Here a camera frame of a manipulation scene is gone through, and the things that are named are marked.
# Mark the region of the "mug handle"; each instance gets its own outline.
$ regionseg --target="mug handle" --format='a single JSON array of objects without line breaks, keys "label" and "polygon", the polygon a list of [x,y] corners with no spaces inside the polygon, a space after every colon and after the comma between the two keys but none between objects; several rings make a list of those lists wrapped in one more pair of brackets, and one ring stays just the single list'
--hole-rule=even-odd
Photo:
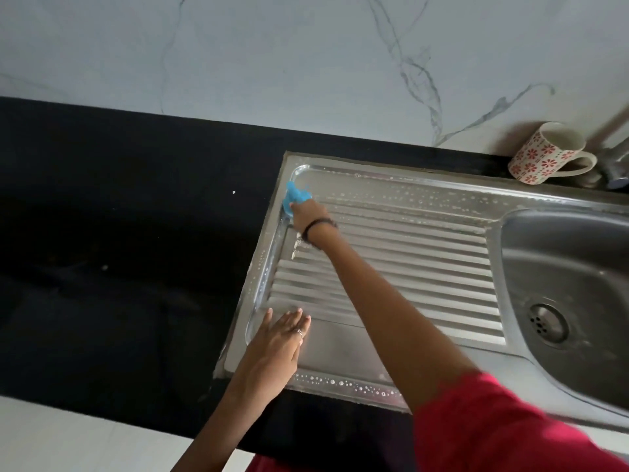
[{"label": "mug handle", "polygon": [[575,155],[573,158],[571,158],[570,162],[575,159],[579,159],[583,157],[590,159],[592,161],[592,164],[590,166],[578,168],[576,170],[564,170],[564,171],[558,170],[554,174],[550,174],[549,177],[572,177],[573,175],[580,175],[580,174],[585,174],[586,172],[589,172],[590,170],[594,168],[594,166],[596,165],[596,162],[598,162],[598,158],[594,154],[581,151],[577,155]]}]

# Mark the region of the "hand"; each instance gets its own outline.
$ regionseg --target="hand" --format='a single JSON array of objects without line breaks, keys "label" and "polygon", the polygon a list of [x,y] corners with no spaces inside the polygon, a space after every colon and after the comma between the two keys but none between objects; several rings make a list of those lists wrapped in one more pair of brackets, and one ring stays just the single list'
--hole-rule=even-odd
[{"label": "hand", "polygon": [[310,316],[302,309],[288,312],[271,326],[273,310],[268,309],[256,336],[230,381],[230,389],[264,409],[284,389],[295,371],[299,349],[310,328]]},{"label": "hand", "polygon": [[293,202],[291,209],[293,210],[293,226],[299,233],[304,233],[306,227],[318,218],[330,218],[325,207],[312,199],[301,204]]}]

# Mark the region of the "white floor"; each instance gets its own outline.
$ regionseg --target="white floor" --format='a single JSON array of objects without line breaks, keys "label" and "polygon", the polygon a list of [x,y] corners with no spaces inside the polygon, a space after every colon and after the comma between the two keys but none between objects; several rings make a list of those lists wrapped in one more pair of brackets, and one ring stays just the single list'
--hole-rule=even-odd
[{"label": "white floor", "polygon": [[[191,439],[0,397],[3,472],[168,472]],[[227,472],[253,454],[235,451]]]}]

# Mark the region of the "mug rim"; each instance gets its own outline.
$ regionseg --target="mug rim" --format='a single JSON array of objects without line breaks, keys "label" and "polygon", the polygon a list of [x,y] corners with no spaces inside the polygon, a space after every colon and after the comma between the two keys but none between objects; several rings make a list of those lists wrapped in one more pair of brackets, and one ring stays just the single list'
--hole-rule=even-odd
[{"label": "mug rim", "polygon": [[[562,127],[562,129],[564,129],[566,131],[570,131],[570,134],[578,137],[578,139],[580,140],[579,145],[581,147],[574,148],[574,149],[563,148],[563,147],[560,147],[557,144],[555,144],[553,141],[548,140],[548,138],[544,135],[544,130],[547,130],[548,128],[550,128],[552,126],[559,126],[559,127]],[[548,142],[549,144],[552,144],[555,147],[557,147],[558,149],[561,149],[561,150],[564,150],[564,151],[565,150],[573,150],[575,152],[582,151],[582,150],[585,149],[586,144],[587,144],[586,138],[581,133],[579,133],[576,129],[573,129],[572,127],[568,126],[567,124],[560,123],[560,122],[557,122],[557,121],[549,121],[547,123],[542,124],[541,126],[539,126],[538,131],[539,131],[540,135],[542,136],[542,138],[546,142]]]}]

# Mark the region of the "person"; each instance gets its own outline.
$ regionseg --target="person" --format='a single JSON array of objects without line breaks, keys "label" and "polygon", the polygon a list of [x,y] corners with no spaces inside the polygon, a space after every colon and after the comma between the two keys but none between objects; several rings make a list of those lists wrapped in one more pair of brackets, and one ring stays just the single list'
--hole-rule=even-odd
[{"label": "person", "polygon": [[[353,250],[314,200],[293,224],[329,257],[391,379],[413,412],[422,471],[629,471],[575,428],[519,400],[477,366]],[[173,472],[220,471],[265,406],[297,370],[311,318],[301,309],[250,342],[216,410]],[[256,456],[248,470],[289,471]]]}]

